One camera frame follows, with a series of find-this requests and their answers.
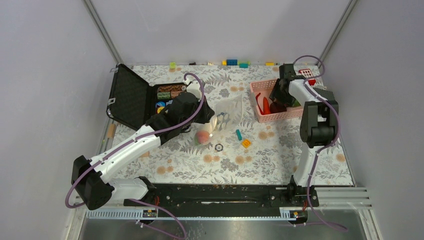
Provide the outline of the pink plastic basket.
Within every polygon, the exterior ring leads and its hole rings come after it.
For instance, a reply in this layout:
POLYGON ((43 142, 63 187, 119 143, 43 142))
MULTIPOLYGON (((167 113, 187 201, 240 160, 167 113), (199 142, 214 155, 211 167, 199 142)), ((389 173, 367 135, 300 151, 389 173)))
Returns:
POLYGON ((301 117, 303 107, 286 107, 269 96, 276 83, 275 79, 254 81, 249 84, 252 108, 259 123, 273 122, 301 117))

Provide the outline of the dark red eggplant toy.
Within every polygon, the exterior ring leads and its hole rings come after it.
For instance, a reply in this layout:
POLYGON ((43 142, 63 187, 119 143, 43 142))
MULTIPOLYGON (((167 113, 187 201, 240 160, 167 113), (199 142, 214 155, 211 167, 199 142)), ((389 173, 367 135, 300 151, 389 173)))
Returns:
POLYGON ((283 113, 287 111, 287 107, 278 102, 272 102, 269 106, 271 114, 283 113))

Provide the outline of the teal small brick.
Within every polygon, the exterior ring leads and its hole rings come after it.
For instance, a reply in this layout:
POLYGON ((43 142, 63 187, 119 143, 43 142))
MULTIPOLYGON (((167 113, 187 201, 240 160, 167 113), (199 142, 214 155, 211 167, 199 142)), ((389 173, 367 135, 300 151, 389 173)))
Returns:
POLYGON ((237 139, 238 139, 239 141, 241 141, 241 140, 243 139, 243 137, 242 137, 242 135, 241 135, 240 130, 239 130, 239 129, 237 129, 235 132, 236 132, 236 135, 237 135, 237 139))

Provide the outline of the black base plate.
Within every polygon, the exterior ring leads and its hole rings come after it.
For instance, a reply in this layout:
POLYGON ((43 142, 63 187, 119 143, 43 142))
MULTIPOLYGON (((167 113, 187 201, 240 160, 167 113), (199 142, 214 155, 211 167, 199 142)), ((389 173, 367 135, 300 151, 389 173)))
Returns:
POLYGON ((320 205, 312 186, 155 183, 141 199, 176 217, 279 217, 280 209, 320 205))

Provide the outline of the clear zip top bag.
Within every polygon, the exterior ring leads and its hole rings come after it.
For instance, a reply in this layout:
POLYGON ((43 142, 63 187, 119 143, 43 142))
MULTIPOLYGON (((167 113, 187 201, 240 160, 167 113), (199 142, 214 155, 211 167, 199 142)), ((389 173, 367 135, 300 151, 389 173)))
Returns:
MULTIPOLYGON (((224 134, 235 130, 235 128, 241 123, 244 113, 243 97, 241 95, 237 95, 235 97, 219 101, 215 105, 214 112, 215 116, 217 116, 217 126, 214 132, 210 134, 210 139, 207 144, 217 137, 221 137, 224 134)), ((201 124, 197 131, 206 131, 206 124, 201 124)))

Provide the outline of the black open case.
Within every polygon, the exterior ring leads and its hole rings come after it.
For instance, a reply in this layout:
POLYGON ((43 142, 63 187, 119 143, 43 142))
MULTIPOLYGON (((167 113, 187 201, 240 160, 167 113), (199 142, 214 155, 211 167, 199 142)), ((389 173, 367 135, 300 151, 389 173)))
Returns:
POLYGON ((173 100, 186 91, 183 82, 149 84, 125 64, 117 64, 106 107, 106 115, 132 129, 138 130, 157 113, 158 103, 173 100))

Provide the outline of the orange square brick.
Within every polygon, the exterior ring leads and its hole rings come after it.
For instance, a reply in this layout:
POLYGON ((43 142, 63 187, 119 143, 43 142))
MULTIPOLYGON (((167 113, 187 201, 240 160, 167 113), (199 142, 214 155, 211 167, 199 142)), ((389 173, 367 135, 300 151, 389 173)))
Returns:
POLYGON ((251 141, 250 140, 248 140, 248 139, 244 139, 242 142, 241 142, 241 145, 244 147, 244 148, 248 148, 250 145, 251 145, 252 143, 251 143, 251 141))

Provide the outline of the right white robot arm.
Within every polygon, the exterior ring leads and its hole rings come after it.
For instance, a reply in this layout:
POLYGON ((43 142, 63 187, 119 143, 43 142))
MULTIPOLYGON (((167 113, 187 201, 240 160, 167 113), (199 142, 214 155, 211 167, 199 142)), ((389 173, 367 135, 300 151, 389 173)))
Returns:
POLYGON ((294 64, 279 66, 279 78, 270 99, 285 108, 299 103, 303 108, 299 135, 303 142, 297 171, 284 194, 293 206, 301 205, 313 192, 318 154, 339 137, 339 105, 331 91, 310 86, 308 79, 295 72, 294 64))

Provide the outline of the white radish toy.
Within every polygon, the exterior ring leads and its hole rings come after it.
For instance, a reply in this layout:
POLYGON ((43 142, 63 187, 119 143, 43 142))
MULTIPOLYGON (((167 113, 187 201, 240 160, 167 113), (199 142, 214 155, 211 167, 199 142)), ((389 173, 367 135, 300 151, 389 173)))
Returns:
POLYGON ((211 119, 209 120, 209 123, 207 123, 205 126, 206 126, 206 131, 209 133, 209 134, 212 134, 213 132, 214 132, 214 130, 216 129, 216 127, 217 127, 217 123, 218 123, 218 119, 217 119, 217 116, 216 115, 214 115, 213 117, 211 117, 211 119))

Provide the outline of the green teal brick at wall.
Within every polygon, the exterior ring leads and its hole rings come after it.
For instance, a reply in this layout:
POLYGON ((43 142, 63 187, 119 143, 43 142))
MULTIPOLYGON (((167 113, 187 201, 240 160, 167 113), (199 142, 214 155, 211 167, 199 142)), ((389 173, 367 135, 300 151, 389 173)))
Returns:
POLYGON ((239 68, 247 69, 250 66, 250 62, 249 61, 246 61, 246 62, 238 61, 237 65, 239 66, 239 68))

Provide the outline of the peach toy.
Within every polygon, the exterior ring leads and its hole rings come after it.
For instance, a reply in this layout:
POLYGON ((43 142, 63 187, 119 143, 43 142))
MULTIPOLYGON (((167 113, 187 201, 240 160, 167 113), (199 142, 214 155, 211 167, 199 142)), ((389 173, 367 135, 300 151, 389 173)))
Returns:
POLYGON ((195 142, 198 145, 207 144, 210 140, 211 133, 206 130, 199 130, 195 134, 195 142))

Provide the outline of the blue brick at wall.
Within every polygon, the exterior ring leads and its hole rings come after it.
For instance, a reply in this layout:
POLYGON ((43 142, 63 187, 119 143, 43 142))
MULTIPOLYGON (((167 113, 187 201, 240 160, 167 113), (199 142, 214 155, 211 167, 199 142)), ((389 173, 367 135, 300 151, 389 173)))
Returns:
POLYGON ((225 61, 227 66, 237 66, 238 65, 238 60, 237 59, 227 59, 225 61))

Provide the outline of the red grid block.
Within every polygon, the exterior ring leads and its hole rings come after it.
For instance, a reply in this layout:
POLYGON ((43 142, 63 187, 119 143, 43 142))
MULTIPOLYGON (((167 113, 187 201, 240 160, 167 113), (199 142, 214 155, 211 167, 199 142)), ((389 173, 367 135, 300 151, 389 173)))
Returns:
POLYGON ((313 87, 316 84, 317 80, 314 78, 314 75, 310 68, 300 69, 298 70, 298 73, 307 79, 308 84, 311 87, 313 87))

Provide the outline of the dark grey baseplate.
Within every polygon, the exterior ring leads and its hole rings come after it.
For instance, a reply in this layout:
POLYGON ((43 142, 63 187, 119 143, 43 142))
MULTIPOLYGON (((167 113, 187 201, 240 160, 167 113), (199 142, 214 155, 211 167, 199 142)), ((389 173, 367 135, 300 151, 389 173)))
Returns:
POLYGON ((335 99, 334 93, 329 90, 314 88, 315 91, 321 96, 321 98, 327 100, 331 105, 338 104, 335 99))

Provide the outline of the red chili toy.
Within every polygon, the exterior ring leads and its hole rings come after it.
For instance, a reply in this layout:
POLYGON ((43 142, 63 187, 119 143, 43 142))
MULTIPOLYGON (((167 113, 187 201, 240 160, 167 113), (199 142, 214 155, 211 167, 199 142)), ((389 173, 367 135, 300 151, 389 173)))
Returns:
POLYGON ((269 115, 269 114, 271 114, 271 109, 270 109, 270 104, 269 104, 268 98, 266 96, 264 96, 262 98, 261 102, 260 102, 259 101, 260 96, 261 96, 261 93, 258 93, 255 96, 255 99, 256 99, 256 102, 257 102, 257 105, 258 105, 258 109, 259 109, 259 113, 261 115, 269 115))

